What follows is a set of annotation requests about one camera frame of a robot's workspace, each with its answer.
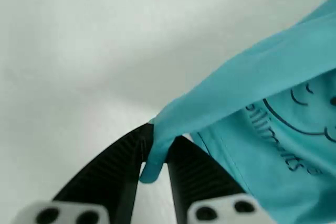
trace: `turquoise shirt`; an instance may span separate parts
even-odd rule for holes
[[[336,0],[168,104],[141,181],[156,180],[183,133],[279,223],[336,221]]]

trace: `white surface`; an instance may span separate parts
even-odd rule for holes
[[[323,0],[0,0],[0,216]],[[167,174],[133,223],[174,222]]]

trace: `black ridged grip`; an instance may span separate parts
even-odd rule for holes
[[[141,163],[152,144],[152,124],[131,131],[85,166],[54,200],[103,205],[111,224],[129,224]]]
[[[186,224],[193,202],[243,193],[217,161],[183,136],[175,139],[167,160],[178,224]]]

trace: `turquoise fabric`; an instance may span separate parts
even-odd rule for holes
[[[336,0],[168,104],[142,182],[157,179],[183,133],[279,223],[336,221]]]

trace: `screw hole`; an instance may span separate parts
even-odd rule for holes
[[[214,220],[217,218],[217,213],[211,207],[201,207],[196,211],[198,220]]]
[[[336,97],[330,99],[330,104],[336,106]]]
[[[97,224],[99,215],[95,211],[85,211],[76,220],[76,224]]]
[[[244,200],[238,201],[237,203],[235,203],[235,209],[237,212],[254,212],[254,206]]]
[[[59,210],[57,208],[47,208],[41,211],[36,217],[37,224],[51,224],[53,223],[59,215]]]

